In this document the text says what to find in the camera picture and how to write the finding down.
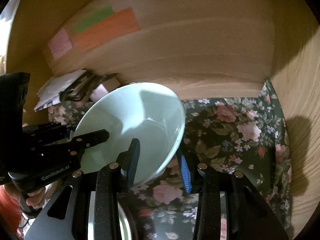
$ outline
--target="green sticky note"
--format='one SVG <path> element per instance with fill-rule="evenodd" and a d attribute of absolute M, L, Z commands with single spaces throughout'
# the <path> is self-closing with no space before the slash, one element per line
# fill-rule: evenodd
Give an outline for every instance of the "green sticky note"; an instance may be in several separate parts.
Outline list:
<path fill-rule="evenodd" d="M 103 20 L 104 18 L 109 17 L 113 13 L 114 11 L 112 10 L 111 6 L 106 6 L 104 8 L 101 8 L 95 11 L 89 17 L 78 22 L 75 25 L 75 33 L 78 34 L 80 32 L 83 32 L 85 29 L 88 29 L 89 27 L 96 24 L 97 22 Z"/>

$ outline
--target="floral tablecloth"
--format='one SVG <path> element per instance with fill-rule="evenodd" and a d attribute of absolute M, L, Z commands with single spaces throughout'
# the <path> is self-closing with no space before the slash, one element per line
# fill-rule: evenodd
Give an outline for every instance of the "floral tablecloth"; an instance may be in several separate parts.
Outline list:
<path fill-rule="evenodd" d="M 244 172 L 287 229 L 291 222 L 291 160 L 284 116 L 271 82 L 266 80 L 258 98 L 182 102 L 187 150 L 217 171 Z M 76 124 L 92 105 L 63 102 L 49 108 L 49 120 Z M 220 196 L 221 239 L 226 239 L 223 192 Z M 185 192 L 176 157 L 160 177 L 118 197 L 134 217 L 139 239 L 192 239 L 198 194 Z"/>

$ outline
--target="sticky note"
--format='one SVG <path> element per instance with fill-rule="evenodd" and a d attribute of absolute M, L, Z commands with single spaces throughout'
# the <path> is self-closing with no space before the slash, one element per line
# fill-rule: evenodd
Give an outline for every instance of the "sticky note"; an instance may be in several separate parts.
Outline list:
<path fill-rule="evenodd" d="M 48 46 L 54 59 L 62 57 L 73 47 L 68 33 L 64 28 L 58 31 L 52 40 L 49 41 Z"/>
<path fill-rule="evenodd" d="M 78 48 L 87 51 L 120 36 L 139 31 L 132 8 L 112 14 L 75 36 Z"/>
<path fill-rule="evenodd" d="M 74 31 L 76 34 L 83 32 L 84 30 L 88 29 L 89 27 L 96 24 L 97 22 L 103 20 L 104 18 L 109 17 L 113 13 L 114 11 L 112 10 L 111 6 L 106 6 L 104 8 L 101 8 L 95 11 L 90 16 L 88 16 L 86 19 L 83 19 L 82 21 L 78 22 L 75 25 Z"/>

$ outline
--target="orange sticky note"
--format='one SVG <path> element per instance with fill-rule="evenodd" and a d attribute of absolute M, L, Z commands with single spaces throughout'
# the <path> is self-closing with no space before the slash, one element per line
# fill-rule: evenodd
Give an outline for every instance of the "orange sticky note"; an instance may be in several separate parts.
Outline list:
<path fill-rule="evenodd" d="M 82 51 L 99 46 L 105 41 L 139 31 L 140 27 L 132 8 L 114 13 L 75 36 Z"/>

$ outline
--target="pink sticky note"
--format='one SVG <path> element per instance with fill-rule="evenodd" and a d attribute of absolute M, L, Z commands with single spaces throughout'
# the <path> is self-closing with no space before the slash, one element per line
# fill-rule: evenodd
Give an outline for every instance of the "pink sticky note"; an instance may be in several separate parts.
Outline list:
<path fill-rule="evenodd" d="M 48 46 L 54 59 L 62 57 L 73 47 L 68 33 L 64 28 L 58 31 L 52 40 L 49 41 Z"/>

